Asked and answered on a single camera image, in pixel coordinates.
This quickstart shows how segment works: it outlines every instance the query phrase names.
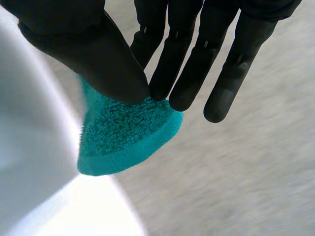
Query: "fingertip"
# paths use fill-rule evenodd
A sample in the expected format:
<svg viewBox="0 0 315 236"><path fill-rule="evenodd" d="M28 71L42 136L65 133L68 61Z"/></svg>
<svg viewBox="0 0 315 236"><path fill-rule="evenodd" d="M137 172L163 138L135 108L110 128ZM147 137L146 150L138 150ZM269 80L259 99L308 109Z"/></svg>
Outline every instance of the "fingertip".
<svg viewBox="0 0 315 236"><path fill-rule="evenodd" d="M169 104L171 108L178 112L184 112L191 106L191 102L187 100L187 97L173 96L172 93L169 97Z"/></svg>
<svg viewBox="0 0 315 236"><path fill-rule="evenodd" d="M220 113L220 112L212 112L210 110L207 110L206 107L203 110L203 116L205 119L211 123L220 123L223 121L226 117L226 114Z"/></svg>

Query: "microfiber cloth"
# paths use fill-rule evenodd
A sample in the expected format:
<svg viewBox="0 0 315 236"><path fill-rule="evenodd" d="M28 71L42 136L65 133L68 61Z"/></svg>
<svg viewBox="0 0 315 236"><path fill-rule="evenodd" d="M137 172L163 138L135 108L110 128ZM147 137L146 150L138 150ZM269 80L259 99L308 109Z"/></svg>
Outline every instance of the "microfiber cloth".
<svg viewBox="0 0 315 236"><path fill-rule="evenodd" d="M183 113L173 110L167 100L148 97L141 104L126 105L81 81L88 107L77 163L82 174L110 175L137 165L170 141L181 127Z"/></svg>

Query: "gloved hand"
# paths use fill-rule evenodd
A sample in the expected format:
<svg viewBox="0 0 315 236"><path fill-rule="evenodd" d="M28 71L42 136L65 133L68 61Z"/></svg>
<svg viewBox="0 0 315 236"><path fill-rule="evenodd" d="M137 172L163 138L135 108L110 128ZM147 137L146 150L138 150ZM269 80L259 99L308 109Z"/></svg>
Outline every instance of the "gloved hand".
<svg viewBox="0 0 315 236"><path fill-rule="evenodd" d="M137 104L149 95L143 69L104 11L105 0L0 0L35 47L101 94Z"/></svg>
<svg viewBox="0 0 315 236"><path fill-rule="evenodd" d="M162 41L168 6L170 32L149 85L152 97L162 100L170 93L202 9L197 43L170 94L170 105L175 110L185 111L190 107L240 8L234 42L204 108L208 121L222 121L259 48L271 36L277 22L290 17L301 1L204 0L203 4L203 0L134 0L141 27L131 50L143 68Z"/></svg>

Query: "white object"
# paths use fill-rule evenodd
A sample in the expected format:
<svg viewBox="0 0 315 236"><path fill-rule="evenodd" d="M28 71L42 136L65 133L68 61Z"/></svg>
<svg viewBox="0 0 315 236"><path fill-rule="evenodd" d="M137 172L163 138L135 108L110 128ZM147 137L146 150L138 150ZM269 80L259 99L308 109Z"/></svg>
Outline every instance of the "white object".
<svg viewBox="0 0 315 236"><path fill-rule="evenodd" d="M0 7L0 235L142 236L113 177L78 175L80 122Z"/></svg>

